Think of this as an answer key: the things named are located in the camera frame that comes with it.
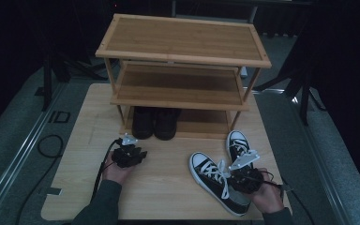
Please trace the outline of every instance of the white shoelace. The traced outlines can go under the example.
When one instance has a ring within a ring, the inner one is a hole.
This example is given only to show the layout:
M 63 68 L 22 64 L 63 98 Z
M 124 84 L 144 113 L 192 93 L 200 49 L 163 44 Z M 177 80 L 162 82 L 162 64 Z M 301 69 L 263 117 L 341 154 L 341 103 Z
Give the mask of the white shoelace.
M 244 154 L 246 154 L 247 156 L 251 156 L 252 154 L 257 153 L 256 150 L 248 149 L 247 146 L 248 146 L 247 142 L 241 139 L 232 140 L 232 144 L 230 145 L 230 147 L 235 147 L 238 153 L 239 152 L 241 153 L 239 155 L 240 157 L 243 156 Z
M 226 168 L 226 163 L 224 159 L 222 159 L 217 165 L 215 165 L 212 161 L 207 161 L 201 167 L 201 173 L 218 181 L 221 185 L 224 184 L 224 189 L 221 194 L 221 199 L 228 199 L 230 197 L 229 188 L 227 185 L 227 178 L 231 175 L 228 172 L 224 172 Z

